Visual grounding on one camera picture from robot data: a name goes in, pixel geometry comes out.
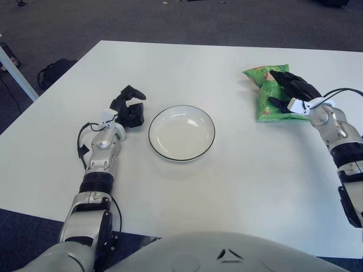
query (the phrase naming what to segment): black triangle logo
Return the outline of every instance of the black triangle logo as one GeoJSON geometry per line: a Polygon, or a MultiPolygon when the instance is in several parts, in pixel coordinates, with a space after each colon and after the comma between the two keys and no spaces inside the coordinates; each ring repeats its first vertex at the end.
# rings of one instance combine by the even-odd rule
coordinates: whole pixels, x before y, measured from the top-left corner
{"type": "Polygon", "coordinates": [[[244,258],[237,254],[235,251],[232,251],[231,249],[222,249],[220,254],[217,257],[217,260],[220,260],[221,263],[242,263],[244,258]]]}

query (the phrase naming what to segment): tabletop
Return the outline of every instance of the tabletop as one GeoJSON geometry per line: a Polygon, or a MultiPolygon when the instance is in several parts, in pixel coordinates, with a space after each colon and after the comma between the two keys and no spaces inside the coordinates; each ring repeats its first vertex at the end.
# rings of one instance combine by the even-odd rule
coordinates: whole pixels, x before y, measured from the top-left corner
{"type": "MultiPolygon", "coordinates": [[[[99,122],[130,84],[147,100],[145,123],[121,143],[112,192],[124,232],[239,232],[361,258],[361,229],[344,215],[318,131],[305,121],[256,122],[258,88],[241,71],[286,63],[323,94],[363,88],[357,52],[99,42],[0,135],[0,208],[64,221],[84,174],[79,129],[99,122]],[[180,104],[206,111],[216,127],[210,150],[186,163],[159,156],[147,136],[160,111],[180,104]]],[[[363,99],[344,92],[334,100],[362,133],[363,99]]],[[[93,136],[83,137],[89,148],[93,136]]]]}

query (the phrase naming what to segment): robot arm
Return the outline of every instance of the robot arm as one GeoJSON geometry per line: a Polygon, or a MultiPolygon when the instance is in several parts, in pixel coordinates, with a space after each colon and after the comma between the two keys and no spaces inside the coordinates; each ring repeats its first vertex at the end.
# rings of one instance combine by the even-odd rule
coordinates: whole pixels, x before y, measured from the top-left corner
{"type": "Polygon", "coordinates": [[[326,144],[342,186],[338,187],[341,204],[356,228],[363,226],[363,139],[347,122],[342,110],[321,104],[309,112],[310,123],[326,144]]]}
{"type": "MultiPolygon", "coordinates": [[[[79,193],[74,197],[63,224],[59,243],[17,271],[91,272],[105,268],[121,232],[121,229],[112,229],[113,215],[110,211],[114,202],[111,191],[116,176],[120,141],[125,138],[124,127],[132,128],[143,123],[142,103],[129,107],[126,105],[126,101],[133,97],[146,99],[141,92],[127,86],[113,100],[110,109],[103,111],[102,122],[94,130],[98,134],[92,140],[92,156],[85,169],[79,193]]],[[[78,144],[82,161],[87,151],[85,146],[80,148],[78,144]]]]}
{"type": "MultiPolygon", "coordinates": [[[[338,188],[341,204],[351,225],[363,226],[363,139],[358,131],[347,122],[342,110],[335,108],[335,103],[322,97],[312,85],[304,79],[288,72],[270,71],[271,75],[284,87],[286,94],[292,97],[287,108],[291,112],[309,117],[338,167],[342,186],[338,188]]],[[[336,89],[328,94],[350,89],[336,89]]]]}

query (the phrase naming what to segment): chip bag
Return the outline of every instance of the chip bag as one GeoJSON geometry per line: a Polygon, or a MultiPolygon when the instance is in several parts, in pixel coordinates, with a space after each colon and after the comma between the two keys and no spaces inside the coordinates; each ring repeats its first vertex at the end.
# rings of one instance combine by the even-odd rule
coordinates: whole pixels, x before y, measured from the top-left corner
{"type": "Polygon", "coordinates": [[[308,120],[308,117],[290,112],[289,110],[287,112],[281,112],[280,108],[271,104],[269,101],[271,97],[285,101],[286,103],[291,100],[291,97],[286,95],[284,88],[275,81],[269,73],[270,70],[288,72],[289,65],[262,66],[243,72],[260,88],[257,119],[259,121],[278,121],[284,119],[308,120]]]}
{"type": "Polygon", "coordinates": [[[277,72],[289,72],[289,65],[269,65],[269,66],[261,66],[253,69],[249,69],[244,71],[243,73],[248,76],[250,80],[252,80],[259,88],[262,88],[263,83],[266,81],[265,75],[270,70],[277,72]]]}

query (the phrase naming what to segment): white plate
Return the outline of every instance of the white plate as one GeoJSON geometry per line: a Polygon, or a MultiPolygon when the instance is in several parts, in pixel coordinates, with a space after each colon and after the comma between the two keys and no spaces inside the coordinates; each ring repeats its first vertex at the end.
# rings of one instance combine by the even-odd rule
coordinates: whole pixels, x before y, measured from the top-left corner
{"type": "Polygon", "coordinates": [[[212,119],[201,109],[179,105],[160,112],[151,122],[149,140],[165,158],[186,161],[198,158],[212,145],[212,119]]]}

